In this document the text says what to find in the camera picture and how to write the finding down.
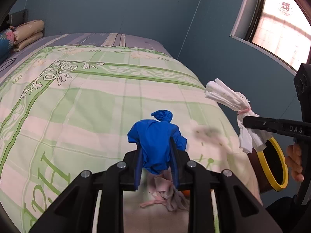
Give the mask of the person's right hand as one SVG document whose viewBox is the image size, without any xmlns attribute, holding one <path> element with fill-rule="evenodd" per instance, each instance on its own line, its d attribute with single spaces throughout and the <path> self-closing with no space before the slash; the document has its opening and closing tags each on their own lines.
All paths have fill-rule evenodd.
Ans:
<svg viewBox="0 0 311 233">
<path fill-rule="evenodd" d="M 287 147 L 285 163 L 291 170 L 292 178 L 299 183 L 302 183 L 304 180 L 301 155 L 302 152 L 299 144 L 294 143 Z"/>
</svg>

